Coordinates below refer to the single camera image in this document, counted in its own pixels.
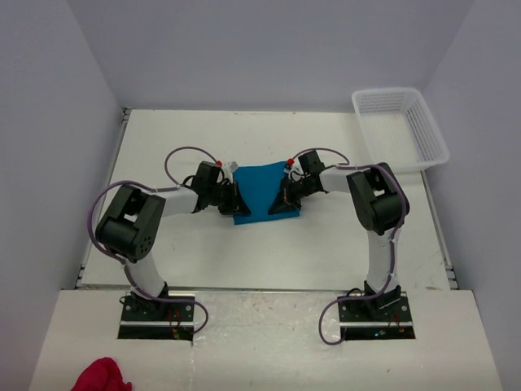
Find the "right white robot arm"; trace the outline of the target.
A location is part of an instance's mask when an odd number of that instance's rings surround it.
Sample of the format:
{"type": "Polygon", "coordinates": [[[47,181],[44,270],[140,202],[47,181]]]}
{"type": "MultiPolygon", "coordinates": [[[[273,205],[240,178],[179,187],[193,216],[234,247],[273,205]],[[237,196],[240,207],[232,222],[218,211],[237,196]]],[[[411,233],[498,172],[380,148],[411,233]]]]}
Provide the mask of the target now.
{"type": "Polygon", "coordinates": [[[318,192],[343,192],[352,197],[358,221],[366,230],[369,266],[363,292],[349,306],[363,308],[373,320],[383,319],[401,298],[397,277],[397,242],[405,217],[410,211],[394,173],[386,163],[350,166],[325,165],[315,149],[296,156],[300,167],[288,160],[278,194],[268,215],[301,209],[301,200],[318,192]]]}

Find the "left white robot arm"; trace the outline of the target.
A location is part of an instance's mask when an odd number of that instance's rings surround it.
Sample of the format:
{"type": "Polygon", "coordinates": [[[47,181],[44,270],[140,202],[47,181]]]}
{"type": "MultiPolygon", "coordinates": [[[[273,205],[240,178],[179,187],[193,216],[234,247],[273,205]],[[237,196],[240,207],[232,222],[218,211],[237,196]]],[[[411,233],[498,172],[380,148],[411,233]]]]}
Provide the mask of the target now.
{"type": "Polygon", "coordinates": [[[238,168],[234,161],[224,165],[204,161],[189,185],[158,189],[133,181],[111,185],[117,192],[90,235],[100,251],[123,266],[133,291],[142,298],[140,310],[149,319],[162,319],[171,301],[151,255],[161,221],[209,206],[224,216],[249,217],[252,212],[234,179],[238,168]]]}

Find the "blue t shirt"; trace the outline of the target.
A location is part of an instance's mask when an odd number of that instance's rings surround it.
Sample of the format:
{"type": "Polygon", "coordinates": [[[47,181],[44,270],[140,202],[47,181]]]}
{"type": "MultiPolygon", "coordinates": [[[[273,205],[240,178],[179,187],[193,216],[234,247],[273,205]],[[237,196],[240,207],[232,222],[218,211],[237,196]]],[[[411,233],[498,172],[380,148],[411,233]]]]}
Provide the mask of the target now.
{"type": "Polygon", "coordinates": [[[271,222],[300,216],[298,209],[269,214],[284,178],[285,161],[268,165],[241,166],[233,173],[239,193],[250,210],[249,216],[234,215],[236,226],[256,222],[271,222]]]}

